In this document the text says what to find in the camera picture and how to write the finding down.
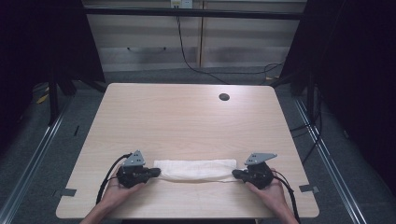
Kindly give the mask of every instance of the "metal rail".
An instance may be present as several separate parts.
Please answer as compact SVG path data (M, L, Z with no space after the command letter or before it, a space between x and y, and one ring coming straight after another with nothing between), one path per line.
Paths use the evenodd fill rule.
M29 161L29 164L26 166L23 171L20 180L15 186L14 190L12 190L11 194L8 196L3 208L0 211L0 223L8 224L11 223L14 218L17 210L21 204L23 197L25 196L27 190L29 189L30 184L32 183L33 178L35 177L35 173L37 172L41 162L46 155L50 143L52 142L53 137L58 132L58 129L62 123L64 118L64 114L67 111L70 103L72 101L72 97L69 97L66 102L63 110L59 114L58 118L49 126L41 139L38 147L35 150L35 154L32 159Z
M319 138L319 132L316 126L310 126L310 121L308 116L306 115L306 108L301 99L296 99L295 101L297 108L300 112L301 117L304 120L305 125L307 125L308 131L312 137L314 142L317 142ZM363 216L363 213L355 200L355 197L352 195L349 190L347 183L344 181L344 178L341 176L338 171L337 166L335 165L334 160L332 159L332 155L330 154L329 149L327 149L323 140L319 138L318 140L318 153L323 160L323 163L329 172L330 177L332 178L332 182L338 190L338 193L348 211L350 217L352 218L353 223L356 224L366 224L366 219Z

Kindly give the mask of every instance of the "black curtain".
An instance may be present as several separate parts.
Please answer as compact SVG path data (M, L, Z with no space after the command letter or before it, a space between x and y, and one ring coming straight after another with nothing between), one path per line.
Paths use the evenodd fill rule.
M299 94L309 72L363 157L396 195L396 3L308 0L281 78Z
M54 75L70 94L72 79L105 81L82 9L79 0L0 2L1 147L17 128L37 83Z

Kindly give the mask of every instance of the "power outlet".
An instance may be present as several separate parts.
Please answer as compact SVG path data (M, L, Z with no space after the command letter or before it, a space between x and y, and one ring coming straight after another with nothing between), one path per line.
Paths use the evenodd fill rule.
M181 0L171 0L171 8L181 8Z
M192 0L171 0L171 8L192 8Z
M181 0L181 8L192 8L192 0Z

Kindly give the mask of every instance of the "gray carpet floor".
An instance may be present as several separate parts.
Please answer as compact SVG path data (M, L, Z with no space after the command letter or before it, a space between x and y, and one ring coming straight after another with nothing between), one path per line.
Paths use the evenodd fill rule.
M256 72L261 71L260 69L262 68L241 68L240 71ZM235 72L237 69L213 68L206 71L212 73ZM216 76L234 85L258 85L265 80L264 74L216 74ZM224 84L210 75L199 74L190 69L107 73L106 80L107 84L112 82ZM63 220L56 217L55 211L60 199L53 196L53 193L66 186L104 95L83 83L76 82L76 85L78 92L71 100L59 131L52 140L12 223L78 223L78 220ZM49 102L37 105L35 100L40 94L41 92L35 93L33 102L21 120L18 134L0 160L0 169L2 170L0 174L2 182L0 188L1 206L4 205L7 196L17 184L24 167L47 129L50 118ZM289 127L293 129L304 124L297 110L295 99L290 94L290 86L286 84L277 87L276 95ZM66 100L67 97L60 96L61 105ZM351 193L355 196L367 223L396 223L394 196L391 195L375 170L362 158L356 144L345 137L343 127L325 103L322 105L321 111L322 138ZM314 142L306 129L291 134L296 136L293 138L294 143L301 159L303 159ZM315 197L320 214L315 218L303 218L302 223L353 223L316 151L306 161L304 168L310 184L319 189L319 193L316 193ZM106 220L104 223L120 223L120 220ZM262 223L279 222L270 218L265 219Z

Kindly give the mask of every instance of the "black wire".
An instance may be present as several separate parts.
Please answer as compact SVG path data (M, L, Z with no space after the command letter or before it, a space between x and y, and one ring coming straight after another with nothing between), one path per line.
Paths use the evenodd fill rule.
M300 70L293 71L287 75L282 75L281 77L279 77L279 79L277 81L271 83L269 86L271 86L272 88L275 89L280 85L283 85L287 82L291 82L295 77L299 76L303 71L304 71L304 69L300 69Z
M307 133L308 133L308 131L305 131L304 133L300 133L300 134L297 134L295 136L292 136L292 138L298 138L298 137L301 137L303 135L306 135Z
M285 176L283 176L281 173L276 172L277 174L281 175L285 180L274 176L275 179L279 180L282 182L283 185L285 185L286 189L288 189L290 198L291 198L291 205L293 206L293 212L294 212L294 217L296 218L298 223L301 223L300 216L298 215L298 210L297 210L297 203L296 203L296 198L294 197L294 190L290 187L289 182L286 180Z
M113 165L111 166L110 170L108 170L107 175L106 175L105 179L104 179L103 182L102 182L102 185L101 185L100 188L99 188L98 196L96 197L96 204L99 204L99 202L102 200L103 191L105 190L105 186L106 186L107 182L108 182L110 179L114 178L114 177L108 178L108 177L111 175L111 172L113 171L114 167L117 165L117 163L119 163L120 160L125 159L125 158L128 158L128 157L130 157L131 155L132 155L132 153L125 154L125 155L119 157L119 158L113 163Z
M299 127L297 127L297 128L290 129L290 132L295 132L295 131L304 129L304 128L308 127L309 125L310 125L310 124L303 124L302 126L299 126Z
M315 141L314 145L309 149L308 153L306 154L305 158L303 159L303 165L305 164L306 160L309 158L309 156L312 154L314 151L315 147L317 146L319 140L321 139L321 132L322 132L322 127L323 127L323 120L321 116L321 103L322 103L322 97L320 94L320 91L317 90L317 101L318 101L318 106L317 106L317 114L319 117L319 131L318 131L318 136L317 140Z
M183 55L184 63L185 63L192 71L197 72L197 73L200 73L200 74L209 75L209 76L215 78L216 80L218 80L218 81L220 81L220 82L222 82L222 83L224 83L224 84L226 84L226 85L231 85L231 84L228 83L228 82L226 82L226 81L224 81L224 80L221 80L220 78L218 78L218 77L216 77L216 76L214 76L214 75L223 75L223 74L227 74L227 75L229 75L229 74L232 74L232 75L235 75L235 74L242 74L242 75L244 75L244 74L245 74L245 75L258 75L258 74L265 74L265 77L266 77L267 72L269 72L269 71L271 71L271 70L274 70L274 69L276 69L278 66L284 64L284 63L269 63L269 64L267 64L267 65L264 66L264 70L263 70L263 71L260 71L260 72L251 72L251 73L246 73L246 72L227 72L227 73L225 73L225 72L205 72L205 71L200 71L200 70L194 69L194 68L192 68L192 67L189 65L189 63L188 63L187 60L186 60L186 54L185 54L185 52L184 52L183 39L182 39L182 37L181 37L181 28L180 28L180 26L181 26L181 25L180 25L180 17L177 17L178 37L179 37L179 39L180 39L181 53L182 53L182 55Z

